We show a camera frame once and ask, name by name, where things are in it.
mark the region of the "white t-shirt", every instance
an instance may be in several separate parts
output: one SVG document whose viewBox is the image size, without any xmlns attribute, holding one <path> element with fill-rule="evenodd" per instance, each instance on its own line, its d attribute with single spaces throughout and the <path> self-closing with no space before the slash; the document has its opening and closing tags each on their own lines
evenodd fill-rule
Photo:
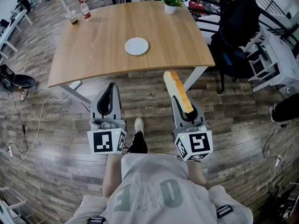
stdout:
<svg viewBox="0 0 299 224">
<path fill-rule="evenodd" d="M 90 217 L 105 224 L 251 224 L 252 212 L 222 186 L 209 190 L 188 180 L 187 165 L 167 154 L 127 154 L 121 160 L 123 181 L 109 200 L 85 196 L 66 224 L 86 224 Z M 217 218 L 216 210 L 232 212 Z"/>
</svg>

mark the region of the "bread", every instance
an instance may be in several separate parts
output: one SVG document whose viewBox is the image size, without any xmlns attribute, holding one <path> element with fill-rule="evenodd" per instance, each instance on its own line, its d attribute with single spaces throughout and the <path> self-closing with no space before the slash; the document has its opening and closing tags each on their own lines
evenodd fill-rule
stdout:
<svg viewBox="0 0 299 224">
<path fill-rule="evenodd" d="M 166 71 L 163 75 L 164 82 L 166 84 L 167 91 L 172 98 L 175 96 L 180 104 L 182 111 L 185 113 L 190 113 L 193 111 L 190 100 L 186 95 L 183 83 L 179 79 L 175 71 Z"/>
</svg>

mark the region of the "floor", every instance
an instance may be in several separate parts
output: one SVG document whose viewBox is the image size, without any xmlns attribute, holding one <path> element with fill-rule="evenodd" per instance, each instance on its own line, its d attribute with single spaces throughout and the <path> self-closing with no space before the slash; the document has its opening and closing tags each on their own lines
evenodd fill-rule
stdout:
<svg viewBox="0 0 299 224">
<path fill-rule="evenodd" d="M 22 21 L 21 34 L 15 32 L 11 43 L 19 50 L 3 50 L 10 58 L 5 62 L 15 73 L 33 76 L 37 85 L 29 91 L 24 102 L 21 94 L 14 93 L 20 117 L 26 126 L 29 146 L 36 138 L 41 107 L 47 98 L 62 98 L 63 94 L 47 87 L 51 61 L 56 43 L 65 23 L 64 10 L 56 0 L 42 3 L 29 17 L 34 25 Z M 129 144 L 134 132 L 134 120 L 142 117 L 145 137 L 152 153 L 176 152 L 171 133 L 171 101 L 163 82 L 164 70 L 132 72 L 85 81 L 79 92 L 90 100 L 100 88 L 115 82 L 121 94 L 123 117 L 128 122 Z M 192 72 L 177 69 L 182 81 Z M 218 95 L 217 72 L 205 73 L 188 91 L 205 112 L 207 127 L 212 130 L 214 152 L 203 160 L 202 166 L 212 185 L 221 184 L 242 204 L 250 207 L 255 215 L 265 201 L 268 190 L 281 185 L 279 171 L 270 182 L 269 167 L 275 161 L 264 159 L 262 148 L 275 124 L 271 123 L 268 106 L 283 100 L 275 88 L 252 92 L 247 80 L 233 83 L 226 77 L 226 92 Z M 7 94 L 0 93 L 2 99 Z M 0 101 L 0 186 L 9 186 L 46 223 L 64 223 L 80 205 L 83 195 L 101 195 L 106 157 L 91 156 L 88 146 L 90 113 L 76 100 L 65 98 L 61 102 L 46 103 L 40 135 L 36 146 L 20 164 L 10 162 L 3 151 L 9 142 L 23 141 L 21 123 L 17 118 L 12 99 Z M 277 128 L 266 146 L 266 155 L 285 155 L 290 137 L 289 151 L 283 170 L 283 185 L 299 177 L 298 150 L 299 124 L 286 129 Z M 14 147 L 13 161 L 20 155 Z"/>
</svg>

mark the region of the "white plate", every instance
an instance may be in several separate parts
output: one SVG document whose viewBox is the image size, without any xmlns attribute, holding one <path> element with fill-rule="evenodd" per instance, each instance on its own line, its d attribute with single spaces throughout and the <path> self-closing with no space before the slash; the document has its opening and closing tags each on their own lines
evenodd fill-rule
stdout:
<svg viewBox="0 0 299 224">
<path fill-rule="evenodd" d="M 128 40 L 125 44 L 125 50 L 130 55 L 141 55 L 145 53 L 149 48 L 149 43 L 140 37 L 134 37 Z"/>
</svg>

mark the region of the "white pot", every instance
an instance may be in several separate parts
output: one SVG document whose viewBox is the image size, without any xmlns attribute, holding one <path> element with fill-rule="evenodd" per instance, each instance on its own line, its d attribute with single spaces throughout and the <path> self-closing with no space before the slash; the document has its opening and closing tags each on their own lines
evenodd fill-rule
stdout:
<svg viewBox="0 0 299 224">
<path fill-rule="evenodd" d="M 173 7 L 173 6 L 168 6 L 166 4 L 164 4 L 164 8 L 165 8 L 165 12 L 168 14 L 174 14 L 175 10 L 177 7 Z"/>
</svg>

